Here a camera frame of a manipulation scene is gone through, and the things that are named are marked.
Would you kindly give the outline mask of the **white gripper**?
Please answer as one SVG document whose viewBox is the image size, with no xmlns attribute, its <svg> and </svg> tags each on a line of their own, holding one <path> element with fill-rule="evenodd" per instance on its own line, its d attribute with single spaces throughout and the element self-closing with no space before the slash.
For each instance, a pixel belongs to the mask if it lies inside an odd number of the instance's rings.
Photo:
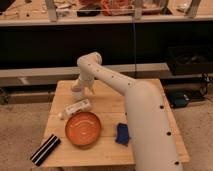
<svg viewBox="0 0 213 171">
<path fill-rule="evenodd" d="M 82 87 L 87 87 L 93 95 L 95 94 L 95 91 L 93 88 L 93 83 L 94 83 L 93 75 L 91 75 L 86 70 L 81 69 L 79 77 L 78 77 L 78 81 L 79 81 L 79 83 L 75 82 L 71 86 L 71 90 L 73 92 L 80 92 L 82 90 Z"/>
</svg>

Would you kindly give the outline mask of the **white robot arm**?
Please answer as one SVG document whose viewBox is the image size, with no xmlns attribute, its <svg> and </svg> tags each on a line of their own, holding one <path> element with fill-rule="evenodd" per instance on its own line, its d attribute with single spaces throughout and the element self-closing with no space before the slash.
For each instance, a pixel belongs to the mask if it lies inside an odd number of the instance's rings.
<svg viewBox="0 0 213 171">
<path fill-rule="evenodd" d="M 79 57 L 80 74 L 71 90 L 82 93 L 97 78 L 124 96 L 136 171 L 183 171 L 159 88 L 101 63 L 98 52 Z"/>
</svg>

